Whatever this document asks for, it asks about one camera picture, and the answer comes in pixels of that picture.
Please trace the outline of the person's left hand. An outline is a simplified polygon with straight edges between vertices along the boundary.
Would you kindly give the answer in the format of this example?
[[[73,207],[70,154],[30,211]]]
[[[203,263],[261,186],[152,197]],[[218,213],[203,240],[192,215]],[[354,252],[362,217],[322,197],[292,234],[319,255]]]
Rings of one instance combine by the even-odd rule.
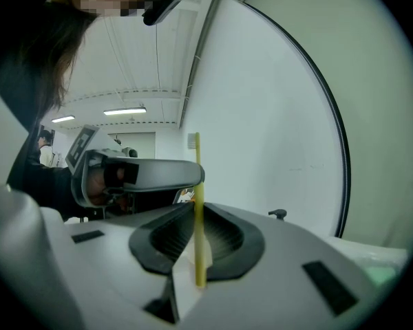
[[[104,178],[105,168],[91,168],[87,176],[87,196],[89,201],[95,206],[102,206],[108,204],[109,198],[104,193],[106,189],[105,178]],[[118,168],[116,175],[118,180],[123,183],[123,178],[125,174],[124,168]],[[126,209],[127,199],[125,196],[117,198],[115,201],[117,205],[122,206],[121,210]]]

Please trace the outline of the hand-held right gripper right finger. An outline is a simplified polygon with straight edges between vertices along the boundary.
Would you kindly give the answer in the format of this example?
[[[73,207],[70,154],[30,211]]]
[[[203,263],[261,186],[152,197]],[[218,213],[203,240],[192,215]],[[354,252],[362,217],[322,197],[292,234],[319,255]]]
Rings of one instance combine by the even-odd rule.
[[[354,262],[298,225],[230,206],[220,209],[260,229],[263,256],[243,277],[210,283],[182,319],[183,329],[351,329],[375,295]],[[356,300],[337,315],[305,265],[320,262]]]

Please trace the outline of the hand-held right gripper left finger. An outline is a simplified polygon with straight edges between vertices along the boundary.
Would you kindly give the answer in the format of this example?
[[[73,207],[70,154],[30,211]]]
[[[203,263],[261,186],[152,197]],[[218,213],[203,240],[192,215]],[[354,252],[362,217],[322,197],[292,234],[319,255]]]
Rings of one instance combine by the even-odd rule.
[[[172,324],[145,310],[163,297],[167,278],[146,271],[129,249],[130,236],[142,225],[189,204],[123,217],[65,224],[60,214],[42,208],[56,270],[75,311],[55,329],[194,329],[195,314]]]

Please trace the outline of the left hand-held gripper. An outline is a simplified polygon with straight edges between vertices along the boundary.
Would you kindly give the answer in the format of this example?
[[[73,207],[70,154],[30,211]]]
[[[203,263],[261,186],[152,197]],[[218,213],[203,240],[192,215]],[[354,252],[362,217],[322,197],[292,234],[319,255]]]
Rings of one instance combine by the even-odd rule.
[[[123,147],[97,126],[85,125],[65,161],[71,172],[71,190],[77,204],[86,208],[102,208],[116,203],[129,190],[173,190],[197,186],[204,182],[205,173],[195,162],[166,159],[134,159],[137,152]],[[125,181],[115,182],[118,171],[127,164]],[[89,193],[91,181],[101,178],[95,202]]]

